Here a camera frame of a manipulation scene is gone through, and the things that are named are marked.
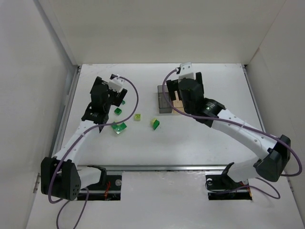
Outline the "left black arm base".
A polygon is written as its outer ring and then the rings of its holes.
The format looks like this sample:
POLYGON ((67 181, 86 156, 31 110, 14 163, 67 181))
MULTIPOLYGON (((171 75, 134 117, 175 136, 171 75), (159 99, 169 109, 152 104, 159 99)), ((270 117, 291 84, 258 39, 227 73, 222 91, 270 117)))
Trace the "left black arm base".
POLYGON ((87 191, 89 201, 121 200, 122 172, 107 171, 103 167, 85 167, 78 172, 81 190, 77 200, 85 200, 87 191))

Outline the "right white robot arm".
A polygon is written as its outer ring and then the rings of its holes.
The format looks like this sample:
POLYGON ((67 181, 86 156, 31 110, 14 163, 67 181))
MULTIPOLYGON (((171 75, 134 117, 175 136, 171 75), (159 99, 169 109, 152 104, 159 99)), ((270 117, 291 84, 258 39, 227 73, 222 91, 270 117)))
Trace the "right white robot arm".
POLYGON ((184 113, 197 122, 220 131, 251 150, 255 157, 244 162, 231 162, 218 175, 208 175, 207 186, 212 191, 226 192, 240 188, 252 178, 277 182, 290 160, 291 140, 282 135, 268 135, 235 116, 220 102, 204 96, 200 72, 181 73, 178 79, 165 78, 172 100, 182 101, 184 113))

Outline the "light green square lego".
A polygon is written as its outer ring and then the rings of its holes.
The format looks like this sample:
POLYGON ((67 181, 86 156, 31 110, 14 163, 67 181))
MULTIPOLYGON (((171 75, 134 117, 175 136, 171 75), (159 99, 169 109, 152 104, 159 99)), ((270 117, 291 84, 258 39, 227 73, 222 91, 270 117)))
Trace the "light green square lego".
POLYGON ((141 120, 141 114, 135 114, 134 115, 134 120, 135 121, 140 121, 141 120))

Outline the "dark green curved lego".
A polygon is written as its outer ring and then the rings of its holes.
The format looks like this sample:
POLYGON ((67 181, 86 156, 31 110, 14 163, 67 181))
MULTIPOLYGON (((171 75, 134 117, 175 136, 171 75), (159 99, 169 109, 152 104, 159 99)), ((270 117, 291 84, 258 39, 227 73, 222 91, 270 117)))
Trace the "dark green curved lego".
POLYGON ((156 130, 159 125, 160 125, 159 120, 155 120, 153 125, 152 125, 153 130, 156 130))

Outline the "dark green lego plate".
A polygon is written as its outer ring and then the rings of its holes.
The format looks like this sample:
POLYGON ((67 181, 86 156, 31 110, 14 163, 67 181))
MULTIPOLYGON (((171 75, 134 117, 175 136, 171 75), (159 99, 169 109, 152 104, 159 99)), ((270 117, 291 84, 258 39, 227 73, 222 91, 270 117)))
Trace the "dark green lego plate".
POLYGON ((120 124, 112 125, 111 127, 116 134, 120 134, 127 128, 127 125, 125 124, 125 122, 122 122, 120 124))

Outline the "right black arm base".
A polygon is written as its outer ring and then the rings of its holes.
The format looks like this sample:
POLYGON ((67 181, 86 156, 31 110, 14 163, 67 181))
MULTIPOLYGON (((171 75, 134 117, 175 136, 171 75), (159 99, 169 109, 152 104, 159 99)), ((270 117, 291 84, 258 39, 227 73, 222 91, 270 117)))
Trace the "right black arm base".
POLYGON ((252 200, 250 188, 243 182, 235 182, 228 175, 234 163, 229 163, 223 172, 208 172, 205 188, 209 200, 252 200))

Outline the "dark green square lego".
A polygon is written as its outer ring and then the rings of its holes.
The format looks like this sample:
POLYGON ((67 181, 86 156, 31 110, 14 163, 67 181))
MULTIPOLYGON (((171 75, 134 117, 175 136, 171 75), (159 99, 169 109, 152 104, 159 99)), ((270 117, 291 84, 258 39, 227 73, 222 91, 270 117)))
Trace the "dark green square lego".
POLYGON ((116 115, 120 115, 120 114, 122 113, 122 110, 121 110, 120 108, 116 108, 116 109, 114 110, 114 113, 115 113, 116 115))

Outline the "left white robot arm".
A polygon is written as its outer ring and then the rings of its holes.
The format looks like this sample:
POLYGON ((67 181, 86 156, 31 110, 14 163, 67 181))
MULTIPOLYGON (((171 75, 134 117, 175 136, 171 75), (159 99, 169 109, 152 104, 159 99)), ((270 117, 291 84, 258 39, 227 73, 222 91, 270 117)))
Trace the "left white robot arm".
POLYGON ((108 82, 96 77, 90 91, 88 104, 80 124, 68 143, 52 157, 41 162, 41 192, 45 195, 66 200, 75 200, 81 189, 90 185, 104 185, 106 169, 89 165, 78 169, 86 147, 101 133, 109 119, 111 106, 120 106, 127 90, 124 79, 111 75, 108 82))

